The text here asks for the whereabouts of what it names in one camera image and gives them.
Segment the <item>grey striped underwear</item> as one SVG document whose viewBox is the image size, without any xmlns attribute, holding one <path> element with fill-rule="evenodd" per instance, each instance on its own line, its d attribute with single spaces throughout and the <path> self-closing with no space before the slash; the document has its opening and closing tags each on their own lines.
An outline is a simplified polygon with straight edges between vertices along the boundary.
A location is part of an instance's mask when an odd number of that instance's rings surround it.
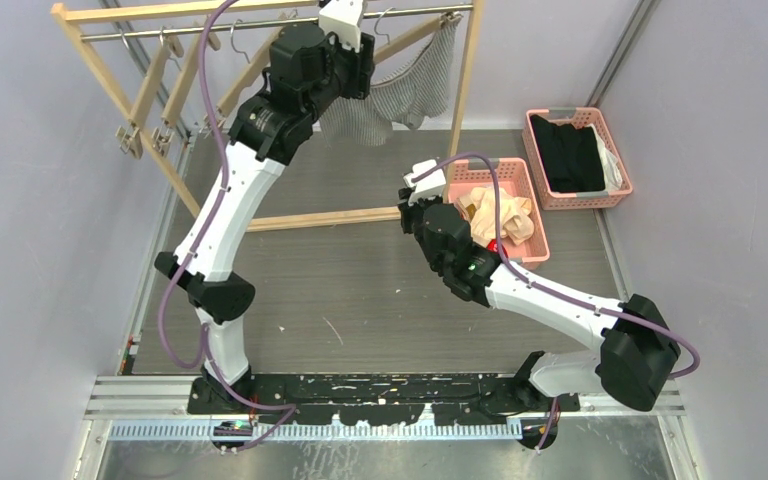
<svg viewBox="0 0 768 480">
<path fill-rule="evenodd" d="M 396 125 L 417 130 L 445 113 L 458 26 L 455 21 L 432 34 L 411 62 L 373 84 L 365 99 L 335 100 L 319 120 L 326 140 L 381 146 Z"/>
</svg>

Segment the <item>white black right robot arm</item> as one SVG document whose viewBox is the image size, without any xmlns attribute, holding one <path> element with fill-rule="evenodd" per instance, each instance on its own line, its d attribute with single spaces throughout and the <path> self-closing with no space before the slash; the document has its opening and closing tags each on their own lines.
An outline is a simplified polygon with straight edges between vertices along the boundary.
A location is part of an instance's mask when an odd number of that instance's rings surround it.
<svg viewBox="0 0 768 480">
<path fill-rule="evenodd" d="M 579 352 L 527 357 L 514 386 L 522 407 L 537 411 L 553 397 L 603 392 L 633 410 L 653 409 L 681 352 L 652 300 L 589 295 L 506 265 L 472 240 L 458 210 L 438 196 L 419 198 L 403 187 L 397 208 L 404 233 L 456 297 L 523 315 L 583 345 Z"/>
</svg>

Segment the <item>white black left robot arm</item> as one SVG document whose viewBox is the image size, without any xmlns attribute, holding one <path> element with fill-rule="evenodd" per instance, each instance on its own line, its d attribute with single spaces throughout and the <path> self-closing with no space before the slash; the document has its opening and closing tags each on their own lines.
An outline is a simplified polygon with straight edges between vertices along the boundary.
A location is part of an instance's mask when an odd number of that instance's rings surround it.
<svg viewBox="0 0 768 480">
<path fill-rule="evenodd" d="M 219 137 L 221 167 L 205 209 L 187 239 L 155 259 L 195 308 L 206 334 L 199 342 L 203 378 L 215 403 L 229 413 L 245 409 L 253 391 L 243 320 L 256 288 L 233 270 L 238 248 L 314 124 L 337 99 L 368 96 L 374 51 L 368 33 L 352 48 L 317 24 L 283 28 L 270 45 L 261 88 L 239 105 Z"/>
</svg>

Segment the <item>beige underwear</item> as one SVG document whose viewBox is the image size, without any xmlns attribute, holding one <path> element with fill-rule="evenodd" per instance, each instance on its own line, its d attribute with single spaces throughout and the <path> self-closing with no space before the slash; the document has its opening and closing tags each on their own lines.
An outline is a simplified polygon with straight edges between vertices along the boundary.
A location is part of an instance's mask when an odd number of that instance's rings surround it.
<svg viewBox="0 0 768 480">
<path fill-rule="evenodd" d="M 457 197 L 454 205 L 468 221 L 475 243 L 487 246 L 491 240 L 496 239 L 496 227 L 499 226 L 502 239 L 520 245 L 535 233 L 535 224 L 531 219 L 533 201 L 526 197 L 512 196 L 503 188 L 499 194 L 497 197 L 490 185 L 474 187 Z"/>
</svg>

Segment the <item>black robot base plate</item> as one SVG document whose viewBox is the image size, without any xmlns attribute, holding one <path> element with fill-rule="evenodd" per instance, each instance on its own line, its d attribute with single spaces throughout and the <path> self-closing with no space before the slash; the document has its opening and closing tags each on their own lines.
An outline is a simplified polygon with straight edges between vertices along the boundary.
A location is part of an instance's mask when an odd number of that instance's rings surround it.
<svg viewBox="0 0 768 480">
<path fill-rule="evenodd" d="M 496 373 L 257 374 L 237 392 L 258 406 L 238 402 L 200 376 L 191 384 L 186 410 L 258 416 L 273 423 L 283 405 L 293 404 L 291 422 L 313 426 L 334 419 L 347 426 L 413 425 L 429 410 L 436 426 L 476 426 L 501 425 L 525 413 L 543 418 L 551 406 L 547 397 L 528 391 L 523 379 Z"/>
</svg>

